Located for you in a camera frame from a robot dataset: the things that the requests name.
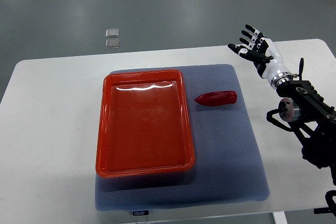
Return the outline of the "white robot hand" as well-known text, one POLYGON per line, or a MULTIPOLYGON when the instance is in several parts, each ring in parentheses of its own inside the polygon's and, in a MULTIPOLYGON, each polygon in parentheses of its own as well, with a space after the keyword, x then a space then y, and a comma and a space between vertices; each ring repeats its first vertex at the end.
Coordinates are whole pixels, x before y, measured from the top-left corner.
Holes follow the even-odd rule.
POLYGON ((239 41, 247 48, 234 44, 228 44, 228 48, 241 58, 255 63, 259 76, 267 80, 271 87, 292 80, 292 73, 284 66, 282 55, 273 41, 251 25, 246 24, 245 28, 241 31, 245 38, 239 41))

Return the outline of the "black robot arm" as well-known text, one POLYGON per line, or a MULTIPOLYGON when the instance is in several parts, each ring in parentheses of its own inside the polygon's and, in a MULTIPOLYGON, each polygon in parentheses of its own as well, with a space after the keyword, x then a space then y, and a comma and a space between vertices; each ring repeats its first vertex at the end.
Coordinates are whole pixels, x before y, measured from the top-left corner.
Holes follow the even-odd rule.
POLYGON ((260 30, 245 25, 241 33, 241 44, 229 44, 229 49, 251 61, 281 97, 278 107, 267 112, 267 121, 292 132, 301 144, 302 159, 318 169, 329 169, 335 180, 335 107, 325 104, 311 82, 302 78, 303 58, 298 73, 292 73, 277 46, 260 30))

